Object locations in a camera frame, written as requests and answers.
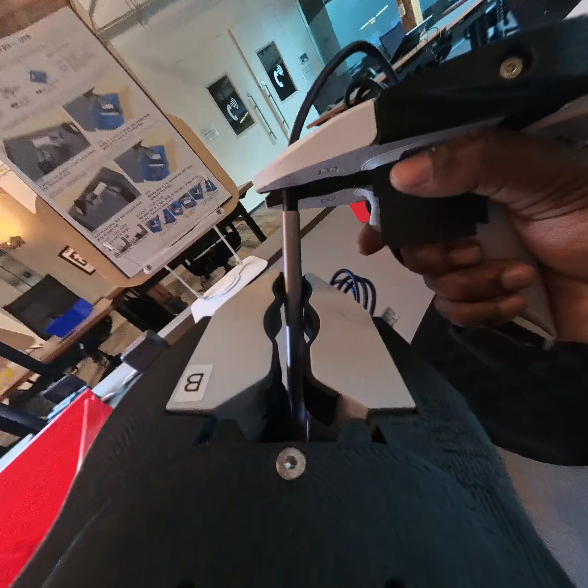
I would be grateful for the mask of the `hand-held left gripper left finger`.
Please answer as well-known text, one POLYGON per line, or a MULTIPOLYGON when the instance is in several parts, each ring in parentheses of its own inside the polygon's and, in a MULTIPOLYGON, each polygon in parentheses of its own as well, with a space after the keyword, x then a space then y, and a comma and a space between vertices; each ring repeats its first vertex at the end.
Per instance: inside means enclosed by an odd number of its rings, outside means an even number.
POLYGON ((269 271, 214 313, 166 404, 168 412, 232 420, 247 440, 261 438, 282 403, 276 341, 281 286, 282 274, 269 271))

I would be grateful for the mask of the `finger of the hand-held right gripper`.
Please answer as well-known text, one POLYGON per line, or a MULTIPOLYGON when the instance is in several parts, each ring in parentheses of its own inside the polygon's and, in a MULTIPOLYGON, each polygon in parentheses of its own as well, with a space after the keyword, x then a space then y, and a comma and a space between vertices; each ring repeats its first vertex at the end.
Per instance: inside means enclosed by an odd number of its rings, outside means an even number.
POLYGON ((375 101, 369 100, 299 139, 254 177, 259 194, 371 171, 413 146, 413 139, 378 143, 375 101))
POLYGON ((371 187, 351 187, 329 194, 318 194, 310 187, 289 187, 273 190, 266 195, 266 207, 268 209, 282 209, 284 194, 296 198, 299 209, 350 206, 362 201, 373 203, 373 188, 371 187))

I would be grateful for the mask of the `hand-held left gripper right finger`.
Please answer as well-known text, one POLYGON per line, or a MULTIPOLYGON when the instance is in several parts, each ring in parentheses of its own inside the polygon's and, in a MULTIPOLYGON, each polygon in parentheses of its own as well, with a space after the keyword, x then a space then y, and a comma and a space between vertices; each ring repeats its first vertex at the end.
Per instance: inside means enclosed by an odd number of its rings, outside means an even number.
POLYGON ((416 402, 374 318, 320 277, 304 276, 303 400, 313 442, 333 442, 349 422, 416 412, 416 402))

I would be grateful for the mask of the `person's right hand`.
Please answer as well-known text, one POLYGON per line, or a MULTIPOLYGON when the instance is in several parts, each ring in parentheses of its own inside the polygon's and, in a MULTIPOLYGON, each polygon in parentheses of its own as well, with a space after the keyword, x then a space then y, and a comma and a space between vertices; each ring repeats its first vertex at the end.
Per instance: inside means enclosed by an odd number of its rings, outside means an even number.
MULTIPOLYGON (((457 138, 390 170, 403 194, 487 197, 505 207, 541 266, 557 338, 587 343, 587 151, 508 130, 457 138)), ((405 267, 435 293, 437 311, 458 327, 497 327, 528 306, 539 278, 514 259, 486 259, 474 239, 401 249, 405 267)))

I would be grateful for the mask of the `black phone icon sign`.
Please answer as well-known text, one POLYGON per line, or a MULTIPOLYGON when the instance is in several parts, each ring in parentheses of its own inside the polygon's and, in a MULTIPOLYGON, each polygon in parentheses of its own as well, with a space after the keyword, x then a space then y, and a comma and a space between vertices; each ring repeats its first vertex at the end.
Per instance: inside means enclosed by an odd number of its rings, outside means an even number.
POLYGON ((258 49, 256 55, 281 102, 298 91, 274 40, 258 49))
POLYGON ((224 74, 209 84, 207 90, 236 136, 255 125, 255 121, 230 77, 224 74))

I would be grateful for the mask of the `plywood poster board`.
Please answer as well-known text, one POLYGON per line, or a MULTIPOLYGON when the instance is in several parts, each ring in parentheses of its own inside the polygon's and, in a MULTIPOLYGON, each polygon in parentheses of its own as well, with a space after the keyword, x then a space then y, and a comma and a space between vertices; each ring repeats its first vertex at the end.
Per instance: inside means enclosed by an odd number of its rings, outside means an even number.
POLYGON ((198 69, 180 55, 178 33, 187 32, 185 1, 68 1, 154 104, 164 113, 192 151, 231 195, 226 213, 238 200, 238 188, 197 132, 181 117, 188 114, 191 91, 203 97, 202 82, 187 77, 198 69))

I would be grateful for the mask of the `blue plastic bin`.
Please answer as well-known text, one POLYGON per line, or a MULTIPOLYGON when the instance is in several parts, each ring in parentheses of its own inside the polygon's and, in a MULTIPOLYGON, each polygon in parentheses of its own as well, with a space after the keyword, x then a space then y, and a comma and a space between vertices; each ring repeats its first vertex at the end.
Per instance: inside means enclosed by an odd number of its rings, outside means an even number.
POLYGON ((67 337, 90 317, 92 311, 92 304, 80 298, 61 316, 51 320, 43 333, 61 339, 67 337))

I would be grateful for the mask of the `fiducial tag sign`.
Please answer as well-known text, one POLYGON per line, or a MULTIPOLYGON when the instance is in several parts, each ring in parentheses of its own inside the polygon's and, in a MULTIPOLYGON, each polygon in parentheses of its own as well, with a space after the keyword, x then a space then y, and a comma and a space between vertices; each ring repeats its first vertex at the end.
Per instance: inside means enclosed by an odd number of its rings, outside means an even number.
POLYGON ((91 276, 96 272, 96 269, 88 261, 69 246, 64 247, 58 257, 87 275, 91 276))

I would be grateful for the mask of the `instruction poster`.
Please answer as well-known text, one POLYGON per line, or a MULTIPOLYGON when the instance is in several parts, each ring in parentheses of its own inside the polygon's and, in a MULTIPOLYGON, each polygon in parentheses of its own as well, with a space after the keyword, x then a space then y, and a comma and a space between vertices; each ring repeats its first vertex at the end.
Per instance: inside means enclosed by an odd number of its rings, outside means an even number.
POLYGON ((225 220, 217 164, 72 8, 1 25, 1 161, 102 275, 142 282, 225 220))

